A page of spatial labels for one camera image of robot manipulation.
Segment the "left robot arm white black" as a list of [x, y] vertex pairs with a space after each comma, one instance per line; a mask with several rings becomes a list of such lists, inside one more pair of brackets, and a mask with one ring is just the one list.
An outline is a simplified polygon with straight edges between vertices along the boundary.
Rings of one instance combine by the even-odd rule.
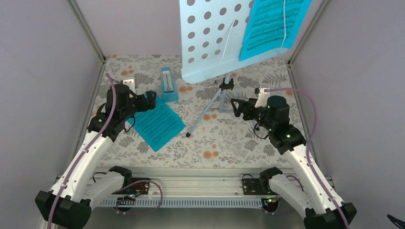
[[118, 166], [109, 169], [91, 187], [87, 183], [101, 157], [125, 131], [126, 121], [137, 112], [154, 109], [156, 98], [155, 91], [135, 94], [125, 84], [109, 88], [106, 102], [90, 120], [83, 143], [68, 168], [50, 190], [40, 191], [35, 198], [48, 228], [55, 224], [66, 229], [81, 229], [104, 199], [116, 191], [127, 193], [132, 189], [131, 171]]

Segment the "blue sheet music paper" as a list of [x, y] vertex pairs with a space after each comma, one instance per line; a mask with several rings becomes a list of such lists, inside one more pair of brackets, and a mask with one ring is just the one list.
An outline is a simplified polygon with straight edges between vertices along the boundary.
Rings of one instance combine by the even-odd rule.
[[292, 48], [311, 3], [310, 0], [255, 0], [240, 61], [267, 51]]
[[156, 107], [145, 112], [136, 112], [127, 120], [150, 148], [157, 152], [179, 134], [185, 127], [182, 119], [159, 97]]

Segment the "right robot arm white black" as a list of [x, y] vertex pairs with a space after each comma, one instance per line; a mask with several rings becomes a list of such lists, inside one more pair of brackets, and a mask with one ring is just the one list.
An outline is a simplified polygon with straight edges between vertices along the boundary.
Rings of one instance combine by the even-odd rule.
[[257, 102], [257, 99], [231, 99], [234, 115], [254, 120], [267, 130], [271, 145], [292, 166], [304, 188], [301, 190], [280, 169], [272, 167], [260, 173], [260, 191], [281, 196], [300, 214], [307, 229], [347, 229], [357, 210], [336, 193], [313, 161], [307, 151], [309, 142], [290, 123], [286, 99], [274, 95], [261, 105], [256, 105]]

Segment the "light blue music stand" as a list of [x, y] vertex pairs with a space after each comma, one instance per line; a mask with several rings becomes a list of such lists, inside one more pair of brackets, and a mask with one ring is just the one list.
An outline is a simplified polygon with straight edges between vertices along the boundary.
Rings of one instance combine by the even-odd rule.
[[224, 99], [232, 88], [231, 73], [256, 62], [293, 53], [277, 49], [240, 61], [245, 30], [255, 0], [181, 0], [181, 77], [200, 83], [217, 76], [224, 81], [214, 94]]

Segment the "blue metronome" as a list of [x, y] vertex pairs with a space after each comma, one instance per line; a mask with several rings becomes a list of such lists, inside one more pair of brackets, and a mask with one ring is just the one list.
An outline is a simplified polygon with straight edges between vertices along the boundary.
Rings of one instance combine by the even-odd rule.
[[165, 103], [179, 100], [174, 74], [170, 67], [161, 68], [161, 98]]

